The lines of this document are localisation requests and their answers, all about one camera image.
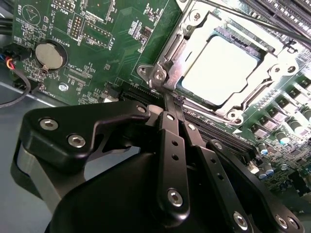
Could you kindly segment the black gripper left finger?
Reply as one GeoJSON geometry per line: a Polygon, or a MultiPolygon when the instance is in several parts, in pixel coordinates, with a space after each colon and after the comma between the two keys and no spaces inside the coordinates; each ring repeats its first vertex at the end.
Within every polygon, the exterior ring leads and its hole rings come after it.
{"type": "Polygon", "coordinates": [[[186,220],[186,150],[174,100],[165,95],[163,110],[135,100],[31,110],[22,119],[11,175],[53,215],[71,190],[134,155],[151,153],[158,160],[153,213],[186,220]]]}

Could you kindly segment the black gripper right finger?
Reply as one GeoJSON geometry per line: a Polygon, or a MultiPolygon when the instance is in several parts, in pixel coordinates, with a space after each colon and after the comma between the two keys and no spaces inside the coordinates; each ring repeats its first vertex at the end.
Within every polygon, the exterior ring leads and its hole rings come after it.
{"type": "Polygon", "coordinates": [[[186,160],[196,165],[195,201],[213,233],[303,233],[298,218],[220,141],[205,142],[186,121],[181,98],[174,106],[186,143],[186,160]]]}

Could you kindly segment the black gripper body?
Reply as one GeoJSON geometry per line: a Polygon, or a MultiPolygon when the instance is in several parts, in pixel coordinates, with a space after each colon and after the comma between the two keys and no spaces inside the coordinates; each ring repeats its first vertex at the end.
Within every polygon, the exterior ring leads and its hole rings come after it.
{"type": "Polygon", "coordinates": [[[226,233],[215,196],[196,168],[187,168],[190,215],[165,227],[153,213],[158,160],[134,155],[71,190],[59,202],[49,225],[52,233],[226,233]]]}

